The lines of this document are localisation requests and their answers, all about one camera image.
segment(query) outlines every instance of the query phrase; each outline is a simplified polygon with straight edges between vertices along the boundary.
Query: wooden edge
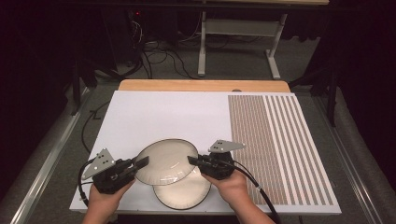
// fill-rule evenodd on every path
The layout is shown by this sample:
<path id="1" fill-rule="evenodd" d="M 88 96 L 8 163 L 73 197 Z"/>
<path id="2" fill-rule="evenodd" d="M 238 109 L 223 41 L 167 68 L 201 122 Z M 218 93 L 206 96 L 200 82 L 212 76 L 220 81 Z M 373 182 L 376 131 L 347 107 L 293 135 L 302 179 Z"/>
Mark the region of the wooden edge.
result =
<path id="1" fill-rule="evenodd" d="M 287 82 L 281 80 L 179 80 L 126 79 L 119 91 L 267 91 L 290 92 Z"/>

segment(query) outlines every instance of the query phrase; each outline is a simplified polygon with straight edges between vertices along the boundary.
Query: gray floor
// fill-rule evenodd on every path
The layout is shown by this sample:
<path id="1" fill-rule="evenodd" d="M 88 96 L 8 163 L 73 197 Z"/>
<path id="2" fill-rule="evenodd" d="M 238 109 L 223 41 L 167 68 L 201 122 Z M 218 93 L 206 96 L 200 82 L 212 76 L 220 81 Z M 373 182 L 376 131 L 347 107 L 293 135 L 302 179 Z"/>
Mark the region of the gray floor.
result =
<path id="1" fill-rule="evenodd" d="M 271 41 L 245 43 L 231 41 L 224 48 L 222 39 L 208 42 L 212 48 L 207 50 L 207 79 L 271 79 L 270 70 L 263 54 L 264 46 Z M 297 39 L 282 40 L 276 52 L 276 62 L 283 80 L 291 81 L 301 76 L 310 60 L 318 41 L 300 43 Z M 198 62 L 198 47 L 180 45 L 171 48 L 162 45 L 162 49 L 174 49 L 183 60 L 186 70 L 191 76 L 196 76 Z M 179 78 L 181 62 L 176 59 L 176 65 L 162 51 L 150 55 L 151 69 L 154 78 Z M 129 78 L 147 78 L 145 69 L 140 69 Z M 50 179 L 43 185 L 43 190 L 29 206 L 30 213 L 26 223 L 79 223 L 83 214 L 71 212 L 68 207 L 77 187 L 79 167 L 88 159 L 89 154 L 81 143 L 81 132 L 90 110 L 98 108 L 111 99 L 112 92 L 119 83 L 109 78 L 99 78 L 99 85 L 94 90 L 84 94 L 85 104 L 79 110 L 76 125 L 71 133 L 64 138 L 64 130 L 73 122 L 70 116 L 73 105 L 69 104 L 58 121 L 53 125 L 47 136 L 42 140 L 31 159 L 23 167 L 21 175 L 12 186 L 7 197 L 0 206 L 0 223 L 10 223 L 20 208 L 23 199 L 32 187 L 46 158 L 56 147 L 62 146 L 60 158 L 55 162 L 53 170 L 49 171 Z M 323 101 L 325 98 L 313 98 L 307 87 L 299 87 L 296 92 L 302 106 L 308 127 L 317 145 L 319 155 L 332 181 L 333 190 L 343 212 L 339 216 L 303 217 L 304 223 L 396 223 L 395 194 L 386 178 L 380 172 L 375 160 L 364 145 L 347 106 L 339 91 L 335 111 L 336 128 L 329 126 L 323 116 Z M 98 112 L 103 118 L 106 107 Z M 102 119 L 90 119 L 87 123 L 84 139 L 91 147 L 99 132 Z M 282 216 L 283 223 L 298 223 L 297 216 Z"/>

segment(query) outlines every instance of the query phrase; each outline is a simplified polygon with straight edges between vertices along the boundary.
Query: metal bar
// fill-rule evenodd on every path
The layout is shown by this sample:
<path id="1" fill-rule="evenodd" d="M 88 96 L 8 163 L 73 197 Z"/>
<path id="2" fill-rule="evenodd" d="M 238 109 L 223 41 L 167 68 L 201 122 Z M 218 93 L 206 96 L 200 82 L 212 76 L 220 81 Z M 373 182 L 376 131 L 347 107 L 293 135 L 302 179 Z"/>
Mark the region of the metal bar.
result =
<path id="1" fill-rule="evenodd" d="M 69 7 L 139 7 L 143 9 L 173 9 L 195 11 L 272 11 L 289 14 L 292 12 L 313 11 L 320 13 L 351 13 L 361 11 L 358 7 L 328 7 L 311 5 L 281 5 L 281 4 L 203 4 L 203 3 L 115 3 L 115 2 L 73 2 L 60 1 L 59 6 Z"/>
<path id="2" fill-rule="evenodd" d="M 356 197 L 361 204 L 361 208 L 366 215 L 367 221 L 370 224 L 380 223 L 382 224 L 383 221 L 378 214 L 375 205 L 373 204 L 369 192 L 367 191 L 363 181 L 361 180 L 360 175 L 358 174 L 352 159 L 350 159 L 349 154 L 347 153 L 347 149 L 344 147 L 341 137 L 339 136 L 336 128 L 334 128 L 330 122 L 327 120 L 326 117 L 326 108 L 324 103 L 320 100 L 319 97 L 313 97 L 315 105 L 321 111 L 320 115 L 322 116 L 323 120 L 325 120 L 327 127 L 332 135 L 332 139 L 334 140 L 335 144 L 337 145 L 337 153 L 340 157 L 340 162 L 346 172 L 346 176 L 349 179 L 349 182 L 355 191 Z"/>
<path id="3" fill-rule="evenodd" d="M 87 103 L 88 98 L 89 97 L 85 98 L 83 105 Z M 59 159 L 62 157 L 62 154 L 64 153 L 64 145 L 66 144 L 67 139 L 69 138 L 71 132 L 76 126 L 79 116 L 80 116 L 80 111 L 77 111 L 77 114 L 73 116 L 73 118 L 71 118 L 69 124 L 65 128 L 62 137 L 58 140 L 57 144 L 50 151 L 47 159 L 44 161 L 43 166 L 38 172 L 35 181 L 33 182 L 32 186 L 27 192 L 25 198 L 23 199 L 20 208 L 15 213 L 14 218 L 12 218 L 11 221 L 12 224 L 22 224 L 28 222 L 29 217 L 32 215 L 33 211 L 35 210 L 35 206 L 37 205 L 38 200 L 41 197 L 41 194 L 43 193 L 48 182 L 50 181 L 50 177 L 52 176 L 52 173 L 55 170 Z"/>

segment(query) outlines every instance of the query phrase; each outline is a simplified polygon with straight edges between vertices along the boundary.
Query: white surface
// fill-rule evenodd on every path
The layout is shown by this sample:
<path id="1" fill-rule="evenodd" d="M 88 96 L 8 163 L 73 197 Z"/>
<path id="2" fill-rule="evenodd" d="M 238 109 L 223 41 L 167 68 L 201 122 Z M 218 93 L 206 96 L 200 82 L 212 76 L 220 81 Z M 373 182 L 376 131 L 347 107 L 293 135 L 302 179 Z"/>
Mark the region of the white surface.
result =
<path id="1" fill-rule="evenodd" d="M 242 92 L 155 92 L 115 91 L 102 128 L 92 149 L 91 158 L 107 148 L 113 158 L 129 159 L 159 140 L 184 139 L 193 143 L 200 154 L 217 139 L 232 141 L 228 95 L 288 95 L 293 93 Z M 83 188 L 88 195 L 89 185 Z M 266 205 L 259 205 L 266 212 Z M 337 206 L 275 205 L 282 214 L 335 214 Z M 85 212 L 79 192 L 70 205 L 73 211 Z M 212 186 L 196 207 L 179 211 L 166 207 L 155 196 L 152 186 L 136 180 L 120 201 L 123 214 L 230 214 L 233 211 Z"/>

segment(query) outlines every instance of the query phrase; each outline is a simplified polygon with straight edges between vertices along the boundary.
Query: metal stand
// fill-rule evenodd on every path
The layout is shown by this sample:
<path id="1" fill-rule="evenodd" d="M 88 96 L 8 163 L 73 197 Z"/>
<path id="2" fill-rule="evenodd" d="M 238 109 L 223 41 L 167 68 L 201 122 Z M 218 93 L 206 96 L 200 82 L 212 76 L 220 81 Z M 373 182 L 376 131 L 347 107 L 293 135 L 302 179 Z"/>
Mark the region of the metal stand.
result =
<path id="1" fill-rule="evenodd" d="M 206 19 L 206 12 L 202 12 L 201 22 L 201 47 L 198 61 L 198 76 L 205 76 L 206 66 L 206 49 L 205 37 L 206 34 L 217 35 L 258 35 L 258 36 L 272 36 L 274 38 L 271 49 L 267 49 L 266 57 L 270 65 L 273 79 L 280 79 L 280 74 L 276 66 L 275 52 L 282 35 L 283 27 L 285 26 L 287 14 L 283 14 L 280 21 L 237 21 L 237 20 L 214 20 Z"/>

